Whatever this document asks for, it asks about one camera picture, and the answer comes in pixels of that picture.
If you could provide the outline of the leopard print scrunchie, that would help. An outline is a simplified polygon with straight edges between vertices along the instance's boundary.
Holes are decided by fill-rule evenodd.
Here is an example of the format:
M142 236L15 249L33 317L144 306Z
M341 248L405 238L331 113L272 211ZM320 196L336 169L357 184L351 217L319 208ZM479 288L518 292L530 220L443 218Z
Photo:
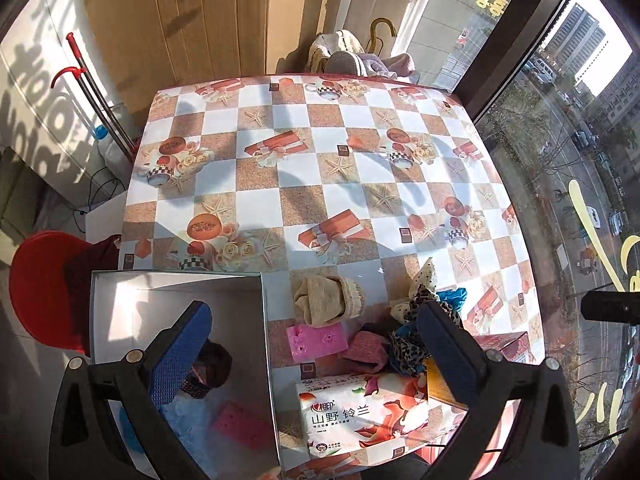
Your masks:
M400 324L400 327L388 335L390 341L390 364L397 373L408 377L418 377L426 371L425 361L431 356L426 345L422 341L416 328L418 309L425 301L425 297L416 298L411 303L411 311L408 315L408 323ZM448 304L440 302L437 296L436 304L448 315L455 326L462 327L460 314L451 310Z

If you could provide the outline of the blue plastic glove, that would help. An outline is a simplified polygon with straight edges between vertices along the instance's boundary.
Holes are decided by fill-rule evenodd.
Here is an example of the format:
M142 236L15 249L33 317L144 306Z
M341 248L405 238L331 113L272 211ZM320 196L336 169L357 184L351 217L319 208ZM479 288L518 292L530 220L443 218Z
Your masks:
M464 287L440 290L437 293L440 302L448 304L451 310L460 314L464 306L468 291Z

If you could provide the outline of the cream polka dot scarf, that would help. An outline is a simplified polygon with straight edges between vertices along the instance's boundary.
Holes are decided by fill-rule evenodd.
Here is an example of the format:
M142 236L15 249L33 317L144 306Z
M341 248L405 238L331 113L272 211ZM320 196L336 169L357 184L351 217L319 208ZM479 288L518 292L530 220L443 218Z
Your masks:
M390 304L390 315L400 324L408 323L408 315L411 311L411 303L416 298L425 297L426 299L436 300L436 282L437 276L433 258L428 258L420 271L412 279L409 286L408 297L395 300Z

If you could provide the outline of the dusty pink knitted cloth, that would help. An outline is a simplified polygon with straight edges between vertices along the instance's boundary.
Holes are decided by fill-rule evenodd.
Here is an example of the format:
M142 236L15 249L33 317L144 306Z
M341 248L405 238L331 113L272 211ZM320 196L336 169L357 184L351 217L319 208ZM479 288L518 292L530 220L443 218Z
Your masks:
M362 330L356 333L341 359L346 370L352 373L375 374L386 367L390 356L386 337Z

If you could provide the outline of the beige towel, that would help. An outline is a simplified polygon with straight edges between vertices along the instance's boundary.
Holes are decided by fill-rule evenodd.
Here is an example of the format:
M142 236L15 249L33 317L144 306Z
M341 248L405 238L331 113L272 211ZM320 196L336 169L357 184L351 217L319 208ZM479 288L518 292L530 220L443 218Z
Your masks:
M306 275L294 294L304 323L314 328L358 318L366 307L361 287L351 278Z

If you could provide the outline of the pink sponge block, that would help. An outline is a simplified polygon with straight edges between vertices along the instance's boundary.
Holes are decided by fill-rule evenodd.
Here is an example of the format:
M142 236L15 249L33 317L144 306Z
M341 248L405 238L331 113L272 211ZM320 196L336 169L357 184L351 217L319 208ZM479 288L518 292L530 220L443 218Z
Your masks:
M288 345L295 363L308 363L324 356L332 356L348 349L342 324L312 327L297 324L286 329Z

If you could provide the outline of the yellow orange small box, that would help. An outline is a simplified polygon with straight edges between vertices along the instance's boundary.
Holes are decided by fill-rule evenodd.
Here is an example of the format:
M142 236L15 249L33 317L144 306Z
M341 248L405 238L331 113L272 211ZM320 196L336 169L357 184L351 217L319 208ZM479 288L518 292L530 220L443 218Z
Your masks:
M455 408L460 408L460 410L466 410L468 407L454 398L454 395L447 386L444 376L442 376L435 360L433 358L428 358L425 361L425 366L428 396L436 401L454 406Z

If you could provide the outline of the red printed box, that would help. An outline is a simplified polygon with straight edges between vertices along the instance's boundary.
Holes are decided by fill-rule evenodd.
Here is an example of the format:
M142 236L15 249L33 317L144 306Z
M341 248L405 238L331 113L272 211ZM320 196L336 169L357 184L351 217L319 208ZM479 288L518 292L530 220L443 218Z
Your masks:
M534 362L527 332L480 335L474 339L483 350L497 350L509 361L527 364Z

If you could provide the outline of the floral tissue pack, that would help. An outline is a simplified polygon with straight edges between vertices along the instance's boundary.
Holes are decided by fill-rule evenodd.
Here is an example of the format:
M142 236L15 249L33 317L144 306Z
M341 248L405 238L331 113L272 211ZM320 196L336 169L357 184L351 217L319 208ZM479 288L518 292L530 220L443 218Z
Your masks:
M427 379L395 373L342 375L296 384L312 457L352 453L415 436L428 424Z

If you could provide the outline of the white cardboard storage box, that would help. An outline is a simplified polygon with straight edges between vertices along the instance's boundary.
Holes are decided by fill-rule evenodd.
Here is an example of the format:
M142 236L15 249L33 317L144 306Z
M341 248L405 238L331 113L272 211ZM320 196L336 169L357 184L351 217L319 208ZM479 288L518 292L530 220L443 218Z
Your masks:
M171 437L209 479L255 479L280 464L267 342L266 294L257 274L96 272L90 356L115 362L175 326L152 366L148 391Z

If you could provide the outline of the black knitted hat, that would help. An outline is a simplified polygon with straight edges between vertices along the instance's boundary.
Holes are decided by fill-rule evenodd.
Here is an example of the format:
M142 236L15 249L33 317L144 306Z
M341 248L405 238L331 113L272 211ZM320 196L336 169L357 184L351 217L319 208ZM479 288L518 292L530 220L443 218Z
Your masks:
M194 399L203 399L210 390L220 388L227 381L231 367L231 354L221 344L206 340L181 390Z

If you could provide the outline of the red plastic chair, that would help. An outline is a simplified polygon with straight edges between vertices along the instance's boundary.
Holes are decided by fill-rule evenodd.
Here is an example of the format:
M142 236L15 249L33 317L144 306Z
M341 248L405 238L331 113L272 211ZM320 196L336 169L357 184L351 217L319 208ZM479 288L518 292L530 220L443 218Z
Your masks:
M40 344L90 353L92 250L93 244L56 231L39 232L17 249L9 277L11 304Z

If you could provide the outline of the dark maroon garment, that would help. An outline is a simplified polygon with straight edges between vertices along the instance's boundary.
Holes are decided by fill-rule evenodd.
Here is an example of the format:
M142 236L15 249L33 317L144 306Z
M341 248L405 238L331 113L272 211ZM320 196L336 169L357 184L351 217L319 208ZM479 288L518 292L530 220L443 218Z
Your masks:
M73 334L81 350L90 356L93 274L118 268L120 234L113 234L96 243L75 238L70 255L65 258L63 275L70 305Z

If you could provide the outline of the checkered patterned tablecloth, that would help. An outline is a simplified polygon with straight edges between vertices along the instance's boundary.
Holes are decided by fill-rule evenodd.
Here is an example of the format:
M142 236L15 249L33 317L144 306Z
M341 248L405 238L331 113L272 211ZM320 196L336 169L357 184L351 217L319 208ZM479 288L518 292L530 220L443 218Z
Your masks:
M544 356L532 265L508 192L464 107L410 84L337 76L230 78L157 91L122 226L128 269L258 273L268 309L282 458L332 478L299 439L288 329L308 275L356 282L385 322L422 266L463 288L474 335L524 333Z

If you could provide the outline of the green leather sofa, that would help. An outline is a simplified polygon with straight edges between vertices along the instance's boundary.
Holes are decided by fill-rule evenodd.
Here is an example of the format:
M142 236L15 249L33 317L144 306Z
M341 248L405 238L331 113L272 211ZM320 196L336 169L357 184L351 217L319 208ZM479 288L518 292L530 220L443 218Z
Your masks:
M1 154L1 232L20 244L34 232L47 192L44 182L12 148Z

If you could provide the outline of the white plastic bottle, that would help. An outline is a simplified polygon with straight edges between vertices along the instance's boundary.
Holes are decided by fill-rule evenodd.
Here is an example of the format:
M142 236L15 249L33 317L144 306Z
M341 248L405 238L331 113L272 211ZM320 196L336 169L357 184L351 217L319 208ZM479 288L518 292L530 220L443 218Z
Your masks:
M98 144L98 150L104 160L104 164L111 174L117 178L126 188L132 174L132 163L120 149L104 125L99 125L93 130L93 136Z

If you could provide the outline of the pile of clothes on chair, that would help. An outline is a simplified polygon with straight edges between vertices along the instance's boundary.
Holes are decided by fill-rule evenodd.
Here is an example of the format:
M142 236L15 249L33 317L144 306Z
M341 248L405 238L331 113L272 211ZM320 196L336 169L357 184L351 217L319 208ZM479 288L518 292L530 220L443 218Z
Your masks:
M378 77L417 84L420 73L413 58L401 53L380 58L367 53L359 40L346 29L319 35L308 51L306 73Z

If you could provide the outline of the brown cardboard panel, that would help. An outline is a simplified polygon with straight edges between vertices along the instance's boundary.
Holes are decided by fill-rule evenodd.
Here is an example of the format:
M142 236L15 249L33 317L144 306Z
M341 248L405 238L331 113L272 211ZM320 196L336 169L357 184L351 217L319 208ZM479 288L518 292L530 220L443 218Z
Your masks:
M157 91L296 73L328 0L84 0L115 89L136 122Z

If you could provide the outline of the red handled mop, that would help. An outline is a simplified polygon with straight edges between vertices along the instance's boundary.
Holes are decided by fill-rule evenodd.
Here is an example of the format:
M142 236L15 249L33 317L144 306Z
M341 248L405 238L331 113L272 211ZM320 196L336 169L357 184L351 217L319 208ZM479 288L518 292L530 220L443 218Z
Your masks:
M50 84L50 88L54 89L55 84L65 74L71 74L77 81L78 86L81 88L81 92L86 97L92 109L96 112L96 116L107 132L116 142L116 145L129 160L130 164L134 163L134 155L137 153L137 148L134 145L134 141L130 138L129 134L119 122L117 116L108 105L107 100L100 91L98 84L94 80L92 73L88 69L88 65L82 56L81 50L78 47L75 36L72 32L66 35L66 41L72 50L73 56L77 62L76 66L67 66L59 70L54 76Z

